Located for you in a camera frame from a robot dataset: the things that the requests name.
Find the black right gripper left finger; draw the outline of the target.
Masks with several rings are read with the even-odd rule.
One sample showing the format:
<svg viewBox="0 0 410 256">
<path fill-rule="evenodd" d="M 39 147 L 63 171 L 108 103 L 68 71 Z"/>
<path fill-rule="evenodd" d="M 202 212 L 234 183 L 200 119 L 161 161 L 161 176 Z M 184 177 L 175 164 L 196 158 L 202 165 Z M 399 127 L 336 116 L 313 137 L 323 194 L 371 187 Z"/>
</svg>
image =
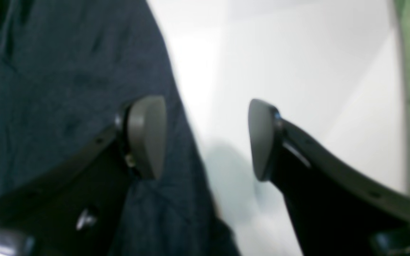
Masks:
<svg viewBox="0 0 410 256">
<path fill-rule="evenodd" d="M 167 108 L 126 103 L 79 153 L 0 196 L 0 256 L 105 256 L 135 180 L 162 175 Z"/>
</svg>

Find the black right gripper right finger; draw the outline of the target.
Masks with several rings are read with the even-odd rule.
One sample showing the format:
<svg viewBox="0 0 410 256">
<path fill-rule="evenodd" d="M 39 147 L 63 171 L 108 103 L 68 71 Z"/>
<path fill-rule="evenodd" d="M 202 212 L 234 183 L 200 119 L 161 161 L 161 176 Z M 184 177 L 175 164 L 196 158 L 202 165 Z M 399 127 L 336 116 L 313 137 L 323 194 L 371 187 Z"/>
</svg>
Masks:
<svg viewBox="0 0 410 256">
<path fill-rule="evenodd" d="M 253 171 L 283 195 L 305 256 L 410 256 L 410 197 L 342 162 L 313 137 L 252 99 Z"/>
</svg>

